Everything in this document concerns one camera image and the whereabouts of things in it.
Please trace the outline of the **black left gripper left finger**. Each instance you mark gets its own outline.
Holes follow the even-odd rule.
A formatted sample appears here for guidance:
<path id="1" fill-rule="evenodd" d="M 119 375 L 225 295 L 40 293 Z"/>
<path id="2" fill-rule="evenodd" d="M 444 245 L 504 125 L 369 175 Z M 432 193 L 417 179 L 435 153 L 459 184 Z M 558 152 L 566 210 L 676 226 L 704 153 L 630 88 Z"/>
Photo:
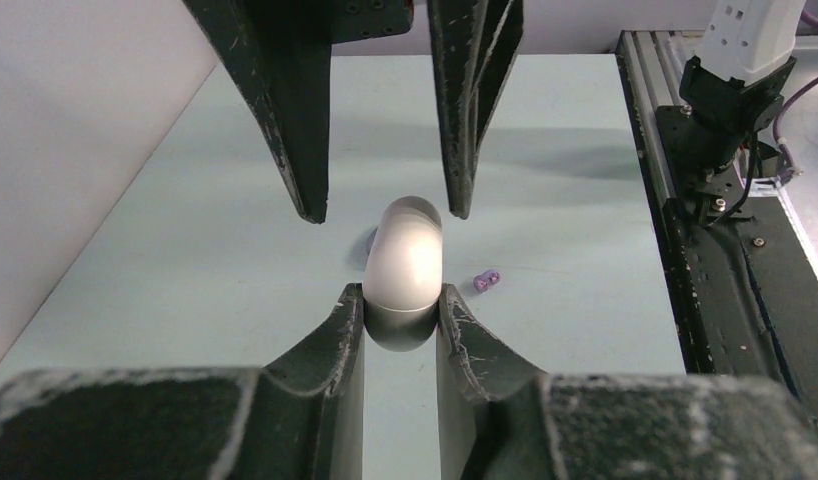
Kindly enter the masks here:
<path id="1" fill-rule="evenodd" d="M 263 367 L 39 369 L 0 388 L 0 479 L 359 479 L 364 301 Z"/>

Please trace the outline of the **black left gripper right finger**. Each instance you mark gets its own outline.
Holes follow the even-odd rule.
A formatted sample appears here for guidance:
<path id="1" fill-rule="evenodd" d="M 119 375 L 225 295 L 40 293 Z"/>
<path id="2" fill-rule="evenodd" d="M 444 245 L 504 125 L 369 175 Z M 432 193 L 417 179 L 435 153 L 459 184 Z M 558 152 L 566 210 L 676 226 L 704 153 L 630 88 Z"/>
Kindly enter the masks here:
<path id="1" fill-rule="evenodd" d="M 818 479 L 818 435 L 778 383 L 725 375 L 556 375 L 437 307 L 445 479 Z"/>

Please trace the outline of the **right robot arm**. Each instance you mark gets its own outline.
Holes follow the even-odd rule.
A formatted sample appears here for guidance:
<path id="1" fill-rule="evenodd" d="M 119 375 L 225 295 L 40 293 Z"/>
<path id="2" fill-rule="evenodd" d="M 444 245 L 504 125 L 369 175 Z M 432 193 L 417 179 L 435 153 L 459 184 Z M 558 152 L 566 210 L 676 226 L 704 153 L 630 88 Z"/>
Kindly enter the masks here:
<path id="1" fill-rule="evenodd" d="M 783 103 L 800 1 L 722 1 L 685 64 L 696 171 L 721 170 Z M 407 33 L 410 1 L 190 1 L 187 9 L 249 107 L 298 215 L 329 196 L 335 45 Z M 524 34 L 520 1 L 426 5 L 441 157 L 452 215 L 470 214 L 479 150 Z"/>

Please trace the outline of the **white earbud charging case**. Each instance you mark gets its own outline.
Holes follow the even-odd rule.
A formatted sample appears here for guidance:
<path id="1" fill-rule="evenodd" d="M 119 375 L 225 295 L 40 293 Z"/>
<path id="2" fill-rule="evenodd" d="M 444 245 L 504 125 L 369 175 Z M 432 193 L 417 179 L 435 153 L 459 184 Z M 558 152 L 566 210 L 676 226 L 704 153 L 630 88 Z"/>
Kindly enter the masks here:
<path id="1" fill-rule="evenodd" d="M 443 287 L 443 227 L 428 200 L 404 196 L 383 212 L 362 282 L 364 323 L 379 346 L 420 347 L 431 336 Z"/>

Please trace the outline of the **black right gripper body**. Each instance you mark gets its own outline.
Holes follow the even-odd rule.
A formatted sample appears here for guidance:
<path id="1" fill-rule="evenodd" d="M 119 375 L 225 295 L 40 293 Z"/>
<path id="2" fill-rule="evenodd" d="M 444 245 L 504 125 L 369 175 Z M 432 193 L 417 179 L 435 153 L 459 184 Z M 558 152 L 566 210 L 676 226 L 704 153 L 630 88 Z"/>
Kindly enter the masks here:
<path id="1" fill-rule="evenodd" d="M 414 21 L 414 3 L 405 0 L 248 1 L 246 9 L 259 22 L 333 45 L 402 35 Z"/>

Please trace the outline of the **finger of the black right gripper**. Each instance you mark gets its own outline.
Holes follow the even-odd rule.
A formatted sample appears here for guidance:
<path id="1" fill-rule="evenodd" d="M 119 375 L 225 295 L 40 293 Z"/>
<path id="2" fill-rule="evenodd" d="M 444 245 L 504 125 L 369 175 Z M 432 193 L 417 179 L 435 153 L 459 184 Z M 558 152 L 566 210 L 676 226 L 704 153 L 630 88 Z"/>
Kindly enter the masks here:
<path id="1" fill-rule="evenodd" d="M 252 112 L 298 215 L 324 223 L 329 2 L 190 0 L 185 6 Z"/>
<path id="2" fill-rule="evenodd" d="M 449 211 L 466 219 L 481 144 L 523 38 L 524 2 L 429 1 L 427 15 Z"/>

